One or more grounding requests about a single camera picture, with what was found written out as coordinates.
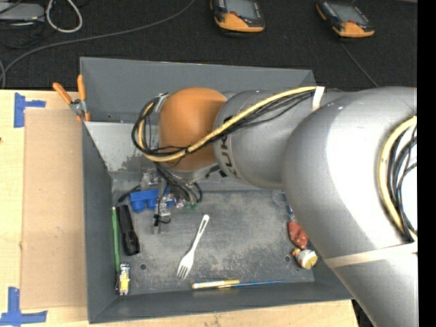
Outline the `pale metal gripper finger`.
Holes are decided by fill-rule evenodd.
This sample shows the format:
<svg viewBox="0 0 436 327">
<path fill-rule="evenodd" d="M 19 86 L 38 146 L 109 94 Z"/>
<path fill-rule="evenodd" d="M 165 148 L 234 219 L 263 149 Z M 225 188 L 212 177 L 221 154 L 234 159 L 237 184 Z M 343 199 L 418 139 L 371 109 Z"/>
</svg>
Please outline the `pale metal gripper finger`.
<svg viewBox="0 0 436 327">
<path fill-rule="evenodd" d="M 161 177 L 156 170 L 146 170 L 141 178 L 141 190 L 156 188 L 161 182 Z"/>
<path fill-rule="evenodd" d="M 169 228 L 171 222 L 171 212 L 168 210 L 165 202 L 160 202 L 155 206 L 155 212 L 153 215 L 153 233 L 160 234 L 165 232 Z"/>
</svg>

